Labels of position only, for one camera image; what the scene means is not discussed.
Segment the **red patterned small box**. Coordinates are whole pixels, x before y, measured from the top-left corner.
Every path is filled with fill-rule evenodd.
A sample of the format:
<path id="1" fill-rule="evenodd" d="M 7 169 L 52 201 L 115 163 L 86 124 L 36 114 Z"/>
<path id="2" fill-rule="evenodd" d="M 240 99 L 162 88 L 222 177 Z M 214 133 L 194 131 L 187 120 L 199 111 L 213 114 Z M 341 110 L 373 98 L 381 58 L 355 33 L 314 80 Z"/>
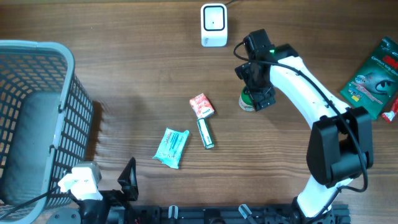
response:
<path id="1" fill-rule="evenodd" d="M 198 119 L 207 118 L 213 115 L 215 112 L 215 109 L 210 103 L 209 99 L 203 93 L 190 99 L 189 104 Z"/>

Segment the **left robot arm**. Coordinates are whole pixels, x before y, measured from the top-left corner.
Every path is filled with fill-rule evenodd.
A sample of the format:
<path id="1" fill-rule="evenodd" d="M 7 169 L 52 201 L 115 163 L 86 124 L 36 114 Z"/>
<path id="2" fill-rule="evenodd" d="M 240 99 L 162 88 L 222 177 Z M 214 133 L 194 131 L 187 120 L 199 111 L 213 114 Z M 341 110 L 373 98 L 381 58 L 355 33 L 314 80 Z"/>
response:
<path id="1" fill-rule="evenodd" d="M 99 165 L 94 161 L 77 164 L 59 182 L 61 192 L 70 193 L 77 209 L 62 208 L 48 223 L 139 223 L 139 216 L 131 206 L 139 196 L 136 179 L 136 160 L 131 158 L 118 177 L 120 190 L 99 190 Z"/>

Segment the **mint wet wipes pack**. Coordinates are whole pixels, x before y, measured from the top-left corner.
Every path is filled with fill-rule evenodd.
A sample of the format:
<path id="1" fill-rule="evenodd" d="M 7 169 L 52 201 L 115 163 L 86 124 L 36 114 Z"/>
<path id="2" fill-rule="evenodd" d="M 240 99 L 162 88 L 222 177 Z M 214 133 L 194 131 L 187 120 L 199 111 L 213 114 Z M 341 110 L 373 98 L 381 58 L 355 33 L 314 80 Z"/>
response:
<path id="1" fill-rule="evenodd" d="M 189 130 L 178 132 L 167 128 L 153 159 L 159 160 L 172 169 L 179 169 L 179 162 L 189 134 Z"/>

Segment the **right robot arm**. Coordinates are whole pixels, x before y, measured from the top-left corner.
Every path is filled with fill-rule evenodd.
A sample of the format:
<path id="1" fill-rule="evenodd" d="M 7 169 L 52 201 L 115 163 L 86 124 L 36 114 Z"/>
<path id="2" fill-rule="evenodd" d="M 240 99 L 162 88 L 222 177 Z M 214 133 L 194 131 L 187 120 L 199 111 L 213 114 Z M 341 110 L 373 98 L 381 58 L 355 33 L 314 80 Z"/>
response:
<path id="1" fill-rule="evenodd" d="M 349 223 L 347 205 L 335 204 L 351 182 L 373 166 L 372 121 L 362 106 L 352 108 L 336 98 L 308 70 L 290 45 L 275 46 L 265 30 L 248 34 L 241 45 L 247 55 L 235 69 L 245 83 L 255 111 L 275 103 L 280 90 L 300 111 L 311 133 L 306 154 L 310 178 L 290 204 L 267 205 L 256 218 L 247 205 L 239 212 L 249 223 Z"/>

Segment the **green lidded jar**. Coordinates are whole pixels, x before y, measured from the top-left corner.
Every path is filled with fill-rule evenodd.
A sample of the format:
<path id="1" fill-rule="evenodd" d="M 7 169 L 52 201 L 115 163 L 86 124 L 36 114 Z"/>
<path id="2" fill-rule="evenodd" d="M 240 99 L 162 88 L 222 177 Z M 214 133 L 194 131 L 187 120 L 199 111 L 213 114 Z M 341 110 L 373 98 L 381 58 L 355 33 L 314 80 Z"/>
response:
<path id="1" fill-rule="evenodd" d="M 253 102 L 249 96 L 249 90 L 248 90 L 247 86 L 245 86 L 241 91 L 241 94 L 239 97 L 239 106 L 241 107 L 242 110 L 247 111 L 247 112 L 255 111 L 255 109 L 253 107 Z"/>

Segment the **green glove package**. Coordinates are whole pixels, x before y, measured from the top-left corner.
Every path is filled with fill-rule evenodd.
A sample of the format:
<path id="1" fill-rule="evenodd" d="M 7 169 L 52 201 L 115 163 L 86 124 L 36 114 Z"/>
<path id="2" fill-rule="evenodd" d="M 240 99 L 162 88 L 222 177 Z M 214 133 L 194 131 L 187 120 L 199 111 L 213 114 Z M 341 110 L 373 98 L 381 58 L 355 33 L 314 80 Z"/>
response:
<path id="1" fill-rule="evenodd" d="M 397 93 L 397 43 L 385 36 L 340 90 L 353 107 L 364 107 L 373 120 Z"/>

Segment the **green white small tube box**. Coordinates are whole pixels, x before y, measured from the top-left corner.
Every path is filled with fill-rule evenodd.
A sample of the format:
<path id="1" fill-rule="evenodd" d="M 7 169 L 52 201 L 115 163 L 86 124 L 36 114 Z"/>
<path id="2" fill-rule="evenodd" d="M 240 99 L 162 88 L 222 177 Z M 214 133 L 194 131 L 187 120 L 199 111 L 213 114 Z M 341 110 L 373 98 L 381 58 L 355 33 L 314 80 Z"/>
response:
<path id="1" fill-rule="evenodd" d="M 202 143 L 203 143 L 205 149 L 213 148 L 215 145 L 214 145 L 214 142 L 213 142 L 213 139 L 210 134 L 210 130 L 208 128 L 205 118 L 198 119 L 197 125 L 198 125 L 198 129 L 200 132 L 201 140 L 202 140 Z"/>

